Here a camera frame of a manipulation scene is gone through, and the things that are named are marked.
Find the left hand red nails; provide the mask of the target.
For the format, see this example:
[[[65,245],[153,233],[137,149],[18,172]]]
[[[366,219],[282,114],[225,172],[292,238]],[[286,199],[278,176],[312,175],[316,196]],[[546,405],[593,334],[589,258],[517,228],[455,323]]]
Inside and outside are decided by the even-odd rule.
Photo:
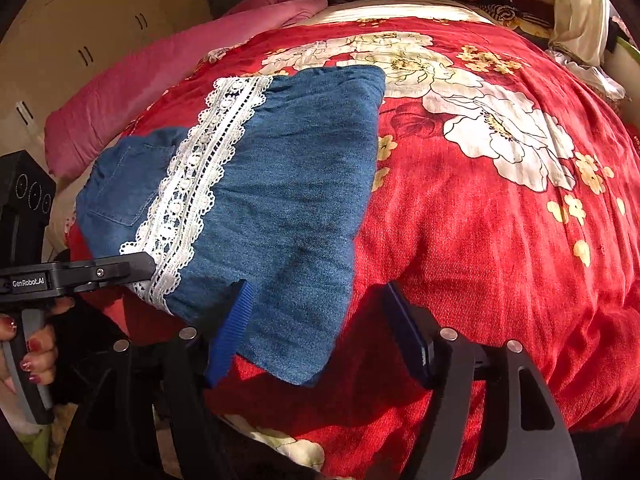
[[[75,305],[70,297],[58,298],[51,309],[50,316],[63,314]],[[1,313],[1,341],[10,341],[16,334],[17,325],[13,318]],[[51,324],[36,330],[26,341],[27,353],[20,364],[21,370],[28,375],[30,382],[36,385],[50,385],[55,375],[55,360],[58,349],[55,347],[55,331]],[[16,394],[11,377],[1,379],[9,390]]]

